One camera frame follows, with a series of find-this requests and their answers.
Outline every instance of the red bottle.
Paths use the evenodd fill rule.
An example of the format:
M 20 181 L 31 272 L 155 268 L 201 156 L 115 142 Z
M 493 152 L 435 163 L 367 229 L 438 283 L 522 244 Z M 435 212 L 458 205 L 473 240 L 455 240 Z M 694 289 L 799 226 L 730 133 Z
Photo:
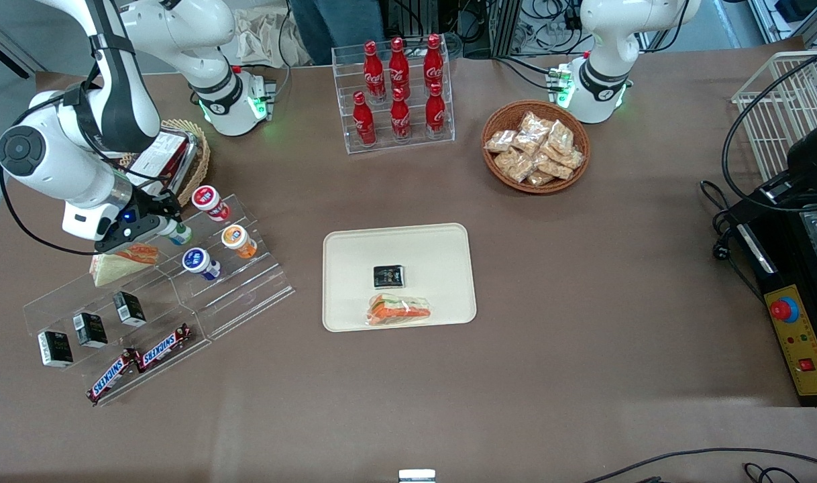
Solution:
M 441 68 L 445 61 L 441 58 L 441 38 L 439 34 L 430 34 L 427 39 L 427 57 L 423 58 L 423 85 L 427 94 L 429 86 L 441 83 Z
M 366 104 L 363 92 L 356 91 L 352 97 L 356 102 L 352 117 L 356 122 L 360 143 L 363 144 L 363 147 L 369 148 L 376 143 L 376 126 L 372 123 L 372 111 Z
M 411 139 L 409 106 L 406 106 L 405 92 L 402 88 L 394 88 L 393 95 L 394 102 L 390 105 L 390 127 L 394 130 L 394 140 L 405 144 Z
M 445 101 L 441 98 L 441 83 L 429 86 L 427 99 L 427 137 L 440 140 L 445 135 Z
M 378 59 L 376 54 L 376 43 L 372 40 L 365 43 L 364 53 L 366 54 L 364 57 L 364 80 L 366 81 L 366 88 L 370 92 L 370 102 L 382 104 L 387 96 L 387 91 L 384 88 L 382 61 Z
M 402 46 L 404 42 L 401 38 L 395 37 L 390 41 L 390 86 L 391 88 L 402 88 L 402 93 L 405 95 L 403 100 L 411 96 L 411 88 L 409 88 L 409 62 L 406 56 L 402 53 Z

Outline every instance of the white wire rack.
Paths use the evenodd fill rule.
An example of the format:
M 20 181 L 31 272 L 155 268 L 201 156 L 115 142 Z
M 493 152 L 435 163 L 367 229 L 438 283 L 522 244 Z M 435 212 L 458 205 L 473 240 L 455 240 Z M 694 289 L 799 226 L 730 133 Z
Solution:
M 773 55 L 730 101 L 742 112 L 767 85 L 816 53 Z M 758 102 L 743 119 L 743 126 L 763 180 L 785 170 L 789 147 L 817 127 L 817 61 L 788 77 Z

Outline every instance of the wicker basket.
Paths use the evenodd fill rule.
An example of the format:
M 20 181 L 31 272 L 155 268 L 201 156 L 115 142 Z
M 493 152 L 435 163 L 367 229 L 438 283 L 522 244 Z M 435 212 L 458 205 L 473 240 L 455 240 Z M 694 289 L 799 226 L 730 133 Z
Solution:
M 209 169 L 209 154 L 211 150 L 209 149 L 209 142 L 206 140 L 206 134 L 200 129 L 199 125 L 192 123 L 187 120 L 183 119 L 169 119 L 169 120 L 162 120 L 161 125 L 164 127 L 175 127 L 176 129 L 183 129 L 184 131 L 193 132 L 197 135 L 197 139 L 200 141 L 200 146 L 197 147 L 197 155 L 194 157 L 194 162 L 191 164 L 191 167 L 188 169 L 188 173 L 185 174 L 185 179 L 182 182 L 182 190 L 179 191 L 176 198 L 179 200 L 179 205 L 185 206 L 191 199 L 191 195 L 194 194 L 194 190 L 200 186 L 200 183 L 203 182 L 203 179 L 206 177 L 206 171 Z M 123 156 L 123 159 L 120 160 L 120 164 L 124 167 L 131 166 L 131 163 L 135 161 L 137 155 L 133 155 L 132 153 L 126 153 Z
M 531 186 L 528 183 L 518 183 L 502 173 L 500 168 L 495 165 L 492 153 L 483 149 L 483 146 L 486 145 L 486 141 L 491 140 L 492 134 L 495 134 L 495 132 L 503 131 L 504 129 L 515 129 L 515 131 L 518 131 L 519 123 L 522 122 L 522 116 L 528 111 L 533 111 L 534 114 L 537 114 L 537 116 L 543 119 L 558 119 L 564 123 L 565 126 L 570 128 L 572 134 L 574 134 L 574 146 L 578 147 L 578 150 L 584 155 L 584 162 L 580 167 L 576 168 L 569 180 L 552 180 L 549 181 L 549 183 L 543 184 L 543 186 Z M 548 195 L 549 193 L 565 189 L 572 183 L 575 183 L 578 178 L 583 175 L 584 169 L 587 169 L 587 164 L 590 161 L 590 141 L 587 138 L 587 132 L 584 131 L 584 126 L 582 126 L 577 119 L 572 117 L 571 113 L 568 113 L 566 110 L 551 102 L 544 101 L 526 100 L 510 102 L 510 104 L 495 111 L 489 116 L 489 120 L 486 121 L 486 126 L 483 127 L 480 146 L 483 150 L 483 159 L 486 160 L 486 167 L 489 168 L 489 171 L 492 171 L 495 177 L 513 189 L 531 193 L 532 195 Z

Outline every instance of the jeans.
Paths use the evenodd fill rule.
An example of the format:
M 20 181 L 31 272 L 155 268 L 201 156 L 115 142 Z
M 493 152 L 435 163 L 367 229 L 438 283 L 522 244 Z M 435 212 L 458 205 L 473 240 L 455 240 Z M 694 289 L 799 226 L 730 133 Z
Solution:
M 331 47 L 384 40 L 378 0 L 289 0 L 313 63 L 331 64 Z

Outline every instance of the acrylic display stand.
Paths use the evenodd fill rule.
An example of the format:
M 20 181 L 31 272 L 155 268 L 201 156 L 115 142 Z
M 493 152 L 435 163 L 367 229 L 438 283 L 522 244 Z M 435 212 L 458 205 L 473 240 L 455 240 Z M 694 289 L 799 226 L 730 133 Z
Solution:
M 453 95 L 451 91 L 451 65 L 448 61 L 445 39 L 441 38 L 441 57 L 443 59 L 441 98 L 445 101 L 445 132 L 439 140 L 430 140 L 427 137 L 427 94 L 424 92 L 423 58 L 427 55 L 427 37 L 413 37 L 405 39 L 403 52 L 408 59 L 408 79 L 411 86 L 411 96 L 406 99 L 408 115 L 411 119 L 411 138 L 406 143 L 397 144 L 393 130 L 390 128 L 391 85 L 390 70 L 390 42 L 376 44 L 378 58 L 384 67 L 384 85 L 387 99 L 383 104 L 375 105 L 369 96 L 364 80 L 364 46 L 335 47 L 331 49 L 334 68 L 334 83 L 337 88 L 337 104 L 340 107 L 340 119 L 343 125 L 343 135 L 346 142 L 346 151 L 350 154 L 374 150 L 387 150 L 417 144 L 443 143 L 454 141 L 457 137 L 455 120 L 453 118 Z M 356 131 L 352 118 L 354 99 L 352 95 L 362 91 L 368 98 L 368 105 L 372 110 L 372 121 L 376 126 L 376 143 L 363 147 Z
M 102 396 L 99 406 L 112 403 L 293 293 L 282 267 L 262 241 L 256 220 L 234 195 L 225 202 L 231 214 L 223 223 L 213 222 L 203 212 L 184 221 L 193 232 L 191 241 L 184 246 L 176 246 L 163 236 L 149 239 L 147 244 L 160 251 L 154 267 L 102 287 L 96 287 L 92 275 L 87 274 L 24 306 L 28 332 L 34 339 L 44 330 L 67 334 L 74 363 L 61 370 L 80 376 L 85 394 L 123 349 L 132 347 L 142 354 L 182 324 L 190 327 L 191 337 L 181 347 L 142 374 L 132 367 Z M 258 245 L 252 258 L 241 259 L 221 243 L 221 232 L 234 223 L 244 226 Z M 182 254 L 193 247 L 205 248 L 221 263 L 218 279 L 206 281 L 182 268 Z M 147 324 L 132 327 L 121 323 L 113 304 L 113 295 L 120 290 L 140 300 Z M 80 312 L 101 317 L 107 345 L 93 349 L 78 344 L 72 317 Z M 36 344 L 37 364 L 41 364 L 37 341 Z M 89 404 L 86 395 L 84 403 Z

